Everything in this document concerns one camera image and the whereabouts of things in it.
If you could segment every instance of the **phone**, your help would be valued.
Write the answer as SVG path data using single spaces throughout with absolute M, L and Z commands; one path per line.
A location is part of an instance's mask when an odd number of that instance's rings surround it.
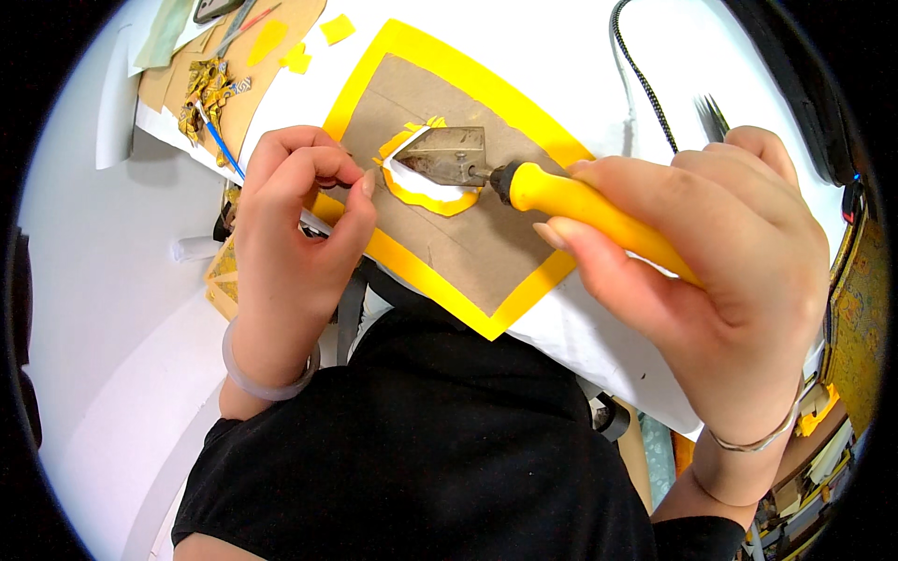
M 219 15 L 225 15 L 239 8 L 240 4 L 243 4 L 243 0 L 199 0 L 193 21 L 200 25 L 211 22 Z

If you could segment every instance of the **yellow frame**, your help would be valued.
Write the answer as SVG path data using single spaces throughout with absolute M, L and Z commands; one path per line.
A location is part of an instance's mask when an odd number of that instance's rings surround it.
M 362 93 L 387 54 L 424 68 L 483 103 L 510 127 L 520 129 L 562 167 L 593 159 L 555 119 L 511 84 L 442 41 L 397 20 L 387 21 L 374 37 L 324 121 L 322 128 L 335 140 L 343 137 Z M 312 213 L 332 226 L 343 214 L 343 205 L 321 193 Z M 365 253 L 489 340 L 504 333 L 576 266 L 567 253 L 555 251 L 488 316 L 427 263 L 380 229 L 374 231 Z

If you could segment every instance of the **black cable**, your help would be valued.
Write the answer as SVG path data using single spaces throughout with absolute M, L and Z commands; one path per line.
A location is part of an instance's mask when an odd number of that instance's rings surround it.
M 636 77 L 639 79 L 639 83 L 642 84 L 642 89 L 646 91 L 648 100 L 652 103 L 652 109 L 655 110 L 655 115 L 658 117 L 658 123 L 661 124 L 661 128 L 665 132 L 667 143 L 671 146 L 671 150 L 673 150 L 673 153 L 677 153 L 679 152 L 679 150 L 676 147 L 674 133 L 671 132 L 670 125 L 667 124 L 667 118 L 665 117 L 664 110 L 661 109 L 661 103 L 658 101 L 657 96 L 655 96 L 655 91 L 652 90 L 652 86 L 648 85 L 648 80 L 646 80 L 646 77 L 641 72 L 639 72 L 636 63 L 633 62 L 633 57 L 629 55 L 627 46 L 623 43 L 623 37 L 621 36 L 621 10 L 627 4 L 629 4 L 629 0 L 620 0 L 617 4 L 614 5 L 614 9 L 612 10 L 612 30 L 614 31 L 614 38 L 617 40 L 618 47 L 621 48 L 621 52 L 623 53 L 624 58 L 626 58 L 627 62 L 629 62 L 630 68 L 632 68 L 633 72 L 636 73 Z

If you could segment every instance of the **right hand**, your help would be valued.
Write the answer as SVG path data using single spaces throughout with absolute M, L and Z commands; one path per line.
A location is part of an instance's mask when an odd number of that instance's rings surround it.
M 555 245 L 577 260 L 586 290 L 657 346 L 717 437 L 750 444 L 771 433 L 795 399 L 829 283 L 826 235 L 779 138 L 739 127 L 669 167 L 613 156 L 571 171 L 662 233 L 704 285 L 553 217 Z

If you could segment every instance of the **white wall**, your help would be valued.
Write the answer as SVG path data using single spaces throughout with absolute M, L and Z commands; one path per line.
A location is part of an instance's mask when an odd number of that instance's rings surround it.
M 211 233 L 220 179 L 140 130 L 131 160 L 93 168 L 114 40 L 112 23 L 60 94 L 19 219 L 31 237 L 27 372 L 40 407 L 40 458 L 99 559 L 121 557 L 145 498 L 164 502 L 164 516 L 186 472 L 156 478 L 224 375 L 225 320 L 201 293 L 207 263 L 169 257 L 179 238 Z M 146 497 L 151 488 L 171 494 Z M 156 524 L 150 544 L 161 521 L 145 521 Z

